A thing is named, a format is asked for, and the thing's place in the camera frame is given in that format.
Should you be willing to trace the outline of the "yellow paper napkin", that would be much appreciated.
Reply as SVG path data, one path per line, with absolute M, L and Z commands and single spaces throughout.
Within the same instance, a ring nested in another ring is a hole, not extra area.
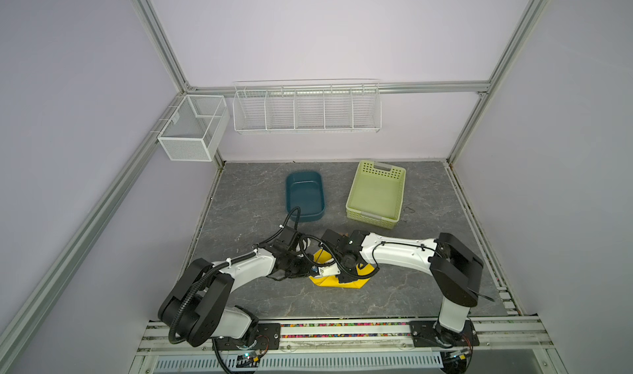
M 306 257 L 318 264 L 334 265 L 336 263 L 331 252 L 323 248 L 313 254 L 307 253 Z M 320 273 L 321 267 L 317 267 L 316 269 L 316 276 L 310 276 L 309 278 L 312 283 L 322 288 L 361 289 L 377 274 L 377 268 L 372 265 L 356 265 L 356 267 L 354 267 L 354 271 L 356 272 L 355 277 L 351 277 L 347 273 L 332 273 L 329 270 L 323 275 Z

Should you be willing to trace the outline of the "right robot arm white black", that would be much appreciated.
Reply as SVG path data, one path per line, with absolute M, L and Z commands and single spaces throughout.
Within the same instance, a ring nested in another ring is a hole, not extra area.
M 327 231 L 313 255 L 317 286 L 362 288 L 385 265 L 425 273 L 443 295 L 438 317 L 410 323 L 414 345 L 444 349 L 478 346 L 470 311 L 481 297 L 483 260 L 458 238 L 411 240 L 354 231 L 350 236 Z

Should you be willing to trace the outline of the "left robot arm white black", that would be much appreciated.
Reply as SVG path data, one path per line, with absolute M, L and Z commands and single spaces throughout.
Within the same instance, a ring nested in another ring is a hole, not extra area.
M 198 347 L 208 339 L 224 338 L 256 345 L 259 318 L 243 307 L 228 306 L 228 300 L 258 278 L 278 282 L 314 274 L 316 265 L 300 250 L 300 216 L 301 209 L 292 208 L 280 229 L 245 255 L 191 262 L 158 310 L 158 319 L 169 326 L 168 341 Z

